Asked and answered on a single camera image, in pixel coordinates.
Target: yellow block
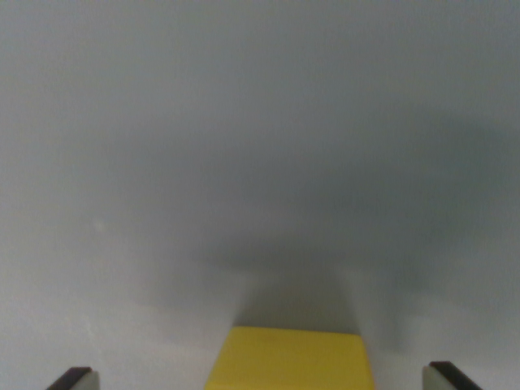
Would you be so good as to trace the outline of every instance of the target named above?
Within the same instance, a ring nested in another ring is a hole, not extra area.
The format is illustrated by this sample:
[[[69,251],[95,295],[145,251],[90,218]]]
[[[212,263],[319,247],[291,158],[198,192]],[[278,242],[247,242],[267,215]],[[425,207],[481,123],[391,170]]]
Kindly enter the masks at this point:
[[[205,390],[373,390],[360,336],[234,327]]]

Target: yellow plastic piece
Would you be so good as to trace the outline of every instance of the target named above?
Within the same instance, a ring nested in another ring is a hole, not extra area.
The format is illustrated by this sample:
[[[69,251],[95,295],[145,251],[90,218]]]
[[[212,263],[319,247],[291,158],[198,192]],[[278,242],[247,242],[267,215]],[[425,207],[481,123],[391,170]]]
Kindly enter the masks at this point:
[[[360,336],[234,327],[205,390],[373,390]]]

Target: yellow object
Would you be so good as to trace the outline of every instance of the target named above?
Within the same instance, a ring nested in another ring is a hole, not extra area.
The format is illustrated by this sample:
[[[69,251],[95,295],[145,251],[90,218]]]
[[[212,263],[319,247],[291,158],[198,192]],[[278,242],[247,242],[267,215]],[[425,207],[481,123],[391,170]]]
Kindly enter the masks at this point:
[[[205,390],[373,390],[360,336],[234,327]]]

